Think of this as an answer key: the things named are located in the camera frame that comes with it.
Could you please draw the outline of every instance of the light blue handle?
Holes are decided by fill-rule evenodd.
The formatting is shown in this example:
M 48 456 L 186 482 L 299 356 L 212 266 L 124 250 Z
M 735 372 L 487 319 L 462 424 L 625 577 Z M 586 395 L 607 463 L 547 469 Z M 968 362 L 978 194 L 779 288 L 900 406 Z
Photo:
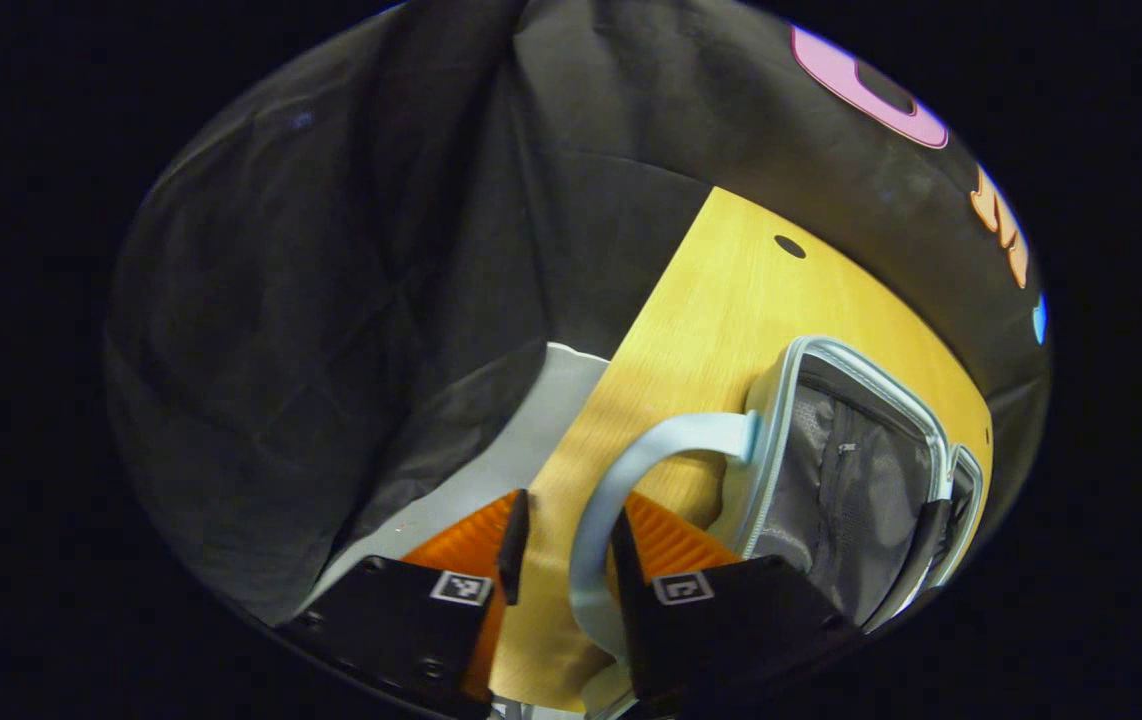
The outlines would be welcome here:
M 714 450 L 734 462 L 753 455 L 758 414 L 699 413 L 662 421 L 626 448 L 589 497 L 571 546 L 571 613 L 590 641 L 626 662 L 625 624 L 608 591 L 608 544 L 625 501 L 659 462 L 691 450 Z

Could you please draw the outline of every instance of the orange gripper pad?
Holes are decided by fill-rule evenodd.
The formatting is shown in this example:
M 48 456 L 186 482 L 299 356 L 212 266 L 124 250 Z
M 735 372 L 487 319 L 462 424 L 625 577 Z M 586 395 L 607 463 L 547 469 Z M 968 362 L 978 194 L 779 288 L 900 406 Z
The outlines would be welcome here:
M 499 625 L 504 618 L 504 587 L 499 584 L 499 546 L 504 528 L 508 523 L 508 511 L 517 498 L 517 491 L 490 503 L 472 515 L 452 525 L 416 547 L 403 562 L 423 565 L 435 570 L 451 570 L 480 578 L 492 579 L 492 601 L 486 609 L 486 618 L 474 646 L 469 669 L 465 670 L 463 691 L 475 701 L 490 701 L 490 670 L 494 659 L 494 647 L 499 643 Z
M 634 544 L 638 547 L 643 579 L 648 583 L 661 575 L 693 573 L 740 561 L 739 555 L 710 534 L 648 496 L 629 493 L 625 510 L 629 512 Z

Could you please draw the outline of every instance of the wooden board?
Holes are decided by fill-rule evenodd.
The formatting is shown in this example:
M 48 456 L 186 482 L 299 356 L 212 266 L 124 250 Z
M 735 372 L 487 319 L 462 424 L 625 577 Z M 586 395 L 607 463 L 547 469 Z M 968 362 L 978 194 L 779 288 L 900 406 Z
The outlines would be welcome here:
M 783 251 L 777 234 L 798 243 L 805 258 Z M 895 375 L 936 411 L 950 442 L 966 445 L 990 477 L 987 406 L 940 338 L 819 238 L 715 187 L 608 371 L 531 483 L 521 602 L 504 615 L 490 680 L 494 693 L 584 711 L 580 689 L 611 662 L 577 627 L 566 601 L 571 539 L 590 491 L 616 456 L 658 421 L 741 411 L 753 379 L 803 334 L 839 338 Z M 721 457 L 675 457 L 650 471 L 638 491 L 707 527 L 721 511 L 722 470 Z

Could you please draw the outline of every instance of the blue graphic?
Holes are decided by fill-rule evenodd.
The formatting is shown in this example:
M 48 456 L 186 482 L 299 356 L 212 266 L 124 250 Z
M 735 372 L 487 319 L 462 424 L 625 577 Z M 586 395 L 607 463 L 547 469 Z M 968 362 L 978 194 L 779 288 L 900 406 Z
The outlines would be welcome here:
M 1047 336 L 1047 296 L 1046 293 L 1038 296 L 1038 306 L 1034 307 L 1034 336 L 1038 338 L 1038 345 Z

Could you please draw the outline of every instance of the black background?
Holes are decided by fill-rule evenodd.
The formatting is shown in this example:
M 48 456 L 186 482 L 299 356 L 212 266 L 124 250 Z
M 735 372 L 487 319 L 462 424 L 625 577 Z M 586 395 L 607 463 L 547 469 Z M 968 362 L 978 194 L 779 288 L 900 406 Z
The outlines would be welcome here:
M 743 715 L 1142 717 L 1142 3 L 759 5 L 896 79 L 1000 178 L 1046 278 L 1055 391 L 1024 495 L 950 592 Z M 0 3 L 7 715 L 385 717 L 168 555 L 120 480 L 99 355 L 118 246 L 164 165 L 375 9 Z

